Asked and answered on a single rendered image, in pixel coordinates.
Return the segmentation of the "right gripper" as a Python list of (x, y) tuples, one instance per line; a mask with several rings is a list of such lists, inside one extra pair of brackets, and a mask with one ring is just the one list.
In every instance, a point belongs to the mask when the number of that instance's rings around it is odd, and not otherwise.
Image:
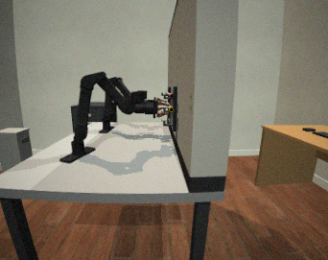
[[(167, 114), (171, 114), (171, 113), (157, 112), (158, 111), (158, 106), (170, 106), (170, 105), (168, 105), (168, 104), (166, 105), (164, 103), (163, 103), (164, 104), (163, 105), (162, 102), (160, 102), (160, 101), (158, 101), (158, 103), (156, 105), (155, 102), (156, 102), (156, 100), (153, 100), (153, 104), (144, 104), (144, 108), (146, 109), (146, 110), (144, 110), (144, 113), (153, 114), (153, 118), (155, 118), (155, 114), (156, 114), (156, 117), (158, 117), (158, 116), (161, 117), (161, 116), (164, 116), (164, 115), (167, 115)], [(162, 113), (164, 113), (164, 114), (162, 114)]]

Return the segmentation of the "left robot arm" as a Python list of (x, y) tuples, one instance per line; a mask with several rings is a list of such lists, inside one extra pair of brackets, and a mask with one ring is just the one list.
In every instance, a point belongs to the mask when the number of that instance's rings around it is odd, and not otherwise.
[[(130, 103), (131, 100), (130, 92), (126, 87), (124, 87), (123, 79), (114, 77), (114, 78), (110, 78), (109, 81), (119, 89), (119, 91), (123, 94), (125, 99)], [(136, 103), (136, 104), (145, 104), (149, 102), (153, 103), (153, 100), (146, 100), (146, 99), (147, 99), (147, 91), (144, 91), (144, 102)], [(99, 133), (108, 133), (109, 131), (112, 130), (112, 128), (114, 128), (110, 126), (110, 119), (112, 119), (114, 115), (112, 109), (112, 103), (113, 101), (111, 100), (111, 98), (108, 95), (105, 95), (105, 109), (103, 112), (103, 119), (102, 119), (103, 129), (100, 130)]]

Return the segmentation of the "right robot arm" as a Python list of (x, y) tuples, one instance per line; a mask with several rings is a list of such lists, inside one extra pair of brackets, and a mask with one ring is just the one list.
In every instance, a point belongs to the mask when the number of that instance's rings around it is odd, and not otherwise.
[[(95, 151), (95, 148), (84, 147), (83, 140), (87, 137), (88, 133), (88, 114), (90, 107), (90, 100), (94, 85), (98, 86), (105, 91), (111, 100), (121, 108), (127, 115), (132, 113), (144, 113), (144, 104), (136, 104), (144, 102), (144, 92), (132, 93), (130, 103), (120, 94), (115, 86), (109, 81), (105, 72), (94, 73), (83, 76), (81, 79), (81, 93), (78, 106), (77, 124), (75, 125), (75, 135), (73, 142), (71, 142), (72, 153), (61, 158), (60, 162), (72, 163), (73, 161), (90, 154)], [(122, 112), (123, 112), (122, 111)], [(77, 139), (75, 139), (77, 137)], [(85, 151), (83, 150), (83, 147)]]

